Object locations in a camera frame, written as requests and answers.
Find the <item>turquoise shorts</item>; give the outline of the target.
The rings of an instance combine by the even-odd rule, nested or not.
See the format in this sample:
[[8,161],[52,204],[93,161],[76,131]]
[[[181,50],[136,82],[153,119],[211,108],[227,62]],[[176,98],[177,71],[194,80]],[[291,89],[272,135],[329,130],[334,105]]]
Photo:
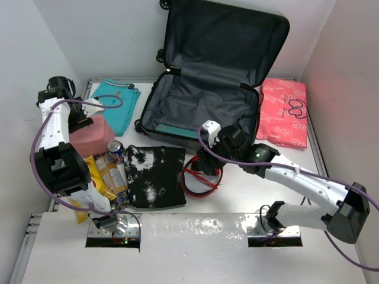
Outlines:
[[117,106],[122,100],[122,105],[117,108],[107,108],[103,117],[111,127],[116,137],[123,136],[128,128],[135,106],[140,97],[140,91],[132,83],[116,82],[109,79],[103,80],[92,94],[93,98],[105,106]]

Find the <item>blue pepsi can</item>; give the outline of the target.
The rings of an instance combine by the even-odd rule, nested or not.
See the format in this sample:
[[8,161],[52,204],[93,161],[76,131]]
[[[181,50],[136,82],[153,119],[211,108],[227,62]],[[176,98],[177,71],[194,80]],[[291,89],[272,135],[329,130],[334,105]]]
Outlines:
[[107,149],[116,164],[124,163],[124,146],[120,141],[110,141],[107,145]]

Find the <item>black white tie-dye shirt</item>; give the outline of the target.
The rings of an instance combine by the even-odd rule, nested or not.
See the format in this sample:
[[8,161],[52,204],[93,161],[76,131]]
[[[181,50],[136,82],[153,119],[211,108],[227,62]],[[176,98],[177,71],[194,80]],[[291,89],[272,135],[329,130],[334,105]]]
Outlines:
[[136,147],[125,152],[130,203],[138,209],[162,209],[186,204],[180,184],[186,149]]

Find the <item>yellow chips bag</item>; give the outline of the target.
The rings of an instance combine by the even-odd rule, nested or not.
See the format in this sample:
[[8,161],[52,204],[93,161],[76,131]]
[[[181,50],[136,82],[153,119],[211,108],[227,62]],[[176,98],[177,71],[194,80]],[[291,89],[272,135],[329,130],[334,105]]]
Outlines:
[[69,196],[70,203],[77,207],[76,215],[80,224],[86,217],[101,218],[112,211],[111,202],[116,195],[103,181],[93,156],[84,159],[90,174],[87,190],[80,190]]

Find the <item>yellow blue snack packet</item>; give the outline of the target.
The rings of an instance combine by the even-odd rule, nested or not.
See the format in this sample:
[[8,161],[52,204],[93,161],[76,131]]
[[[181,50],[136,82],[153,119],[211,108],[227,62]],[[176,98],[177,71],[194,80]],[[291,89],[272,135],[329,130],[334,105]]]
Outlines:
[[129,196],[126,183],[117,167],[117,164],[109,154],[94,157],[96,166],[108,189],[116,196],[115,207],[118,210],[129,204]]

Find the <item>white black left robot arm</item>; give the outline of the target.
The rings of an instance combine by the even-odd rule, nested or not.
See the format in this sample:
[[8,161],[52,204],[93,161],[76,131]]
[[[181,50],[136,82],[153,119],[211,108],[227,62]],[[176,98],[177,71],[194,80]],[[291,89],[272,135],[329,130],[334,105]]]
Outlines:
[[69,140],[71,133],[92,123],[91,115],[109,107],[98,98],[83,100],[75,94],[74,82],[64,76],[50,78],[46,89],[38,93],[42,125],[30,150],[33,174],[54,200],[59,196],[75,200],[78,206],[62,205],[89,214],[97,229],[120,235],[126,226],[110,200],[97,191],[88,166]]

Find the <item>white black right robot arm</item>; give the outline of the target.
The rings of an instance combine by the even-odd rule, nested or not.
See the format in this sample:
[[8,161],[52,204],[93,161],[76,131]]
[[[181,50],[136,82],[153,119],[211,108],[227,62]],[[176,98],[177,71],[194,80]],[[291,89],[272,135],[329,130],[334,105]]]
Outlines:
[[285,186],[306,199],[309,205],[276,201],[260,213],[258,226],[265,235],[297,225],[328,232],[338,240],[355,244],[370,214],[366,189],[359,183],[344,185],[309,172],[267,144],[254,144],[234,125],[221,127],[206,121],[197,130],[202,146],[197,152],[199,167],[213,175],[227,163],[246,173]]

